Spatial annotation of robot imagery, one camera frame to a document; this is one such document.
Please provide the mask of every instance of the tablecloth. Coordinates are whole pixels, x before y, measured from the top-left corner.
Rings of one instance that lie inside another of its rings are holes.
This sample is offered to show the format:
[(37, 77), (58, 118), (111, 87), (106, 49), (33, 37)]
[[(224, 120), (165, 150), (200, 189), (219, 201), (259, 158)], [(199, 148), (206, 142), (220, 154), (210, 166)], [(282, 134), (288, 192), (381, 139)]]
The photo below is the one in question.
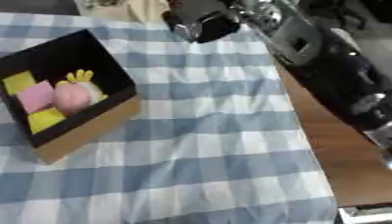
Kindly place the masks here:
[(330, 186), (248, 27), (199, 45), (164, 24), (0, 13), (0, 55), (85, 28), (135, 80), (142, 111), (45, 165), (0, 104), (2, 223), (332, 222)]

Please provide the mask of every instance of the yellow toy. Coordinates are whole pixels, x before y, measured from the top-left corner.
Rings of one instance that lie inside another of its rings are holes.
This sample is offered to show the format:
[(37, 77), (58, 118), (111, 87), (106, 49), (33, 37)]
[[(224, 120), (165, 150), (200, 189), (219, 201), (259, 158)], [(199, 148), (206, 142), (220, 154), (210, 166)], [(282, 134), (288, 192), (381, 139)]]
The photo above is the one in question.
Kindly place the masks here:
[(52, 127), (54, 124), (66, 119), (56, 108), (44, 109), (28, 115), (31, 133)]
[(5, 89), (9, 95), (15, 95), (36, 84), (30, 71), (14, 74), (3, 79)]

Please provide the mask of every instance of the cardboard box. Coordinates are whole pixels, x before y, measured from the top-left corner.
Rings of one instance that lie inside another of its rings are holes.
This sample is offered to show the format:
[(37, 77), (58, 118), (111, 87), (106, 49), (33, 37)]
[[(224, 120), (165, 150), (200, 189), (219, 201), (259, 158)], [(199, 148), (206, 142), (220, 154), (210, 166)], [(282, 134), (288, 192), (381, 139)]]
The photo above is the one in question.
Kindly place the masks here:
[(27, 114), (18, 99), (7, 94), (0, 81), (0, 95), (8, 110), (30, 140), (34, 152), (48, 164), (135, 115), (139, 111), (135, 83), (86, 30), (0, 59), (1, 80), (31, 71), (37, 82), (48, 80), (54, 86), (78, 69), (94, 71), (92, 82), (108, 95), (108, 99), (36, 134), (31, 133)]

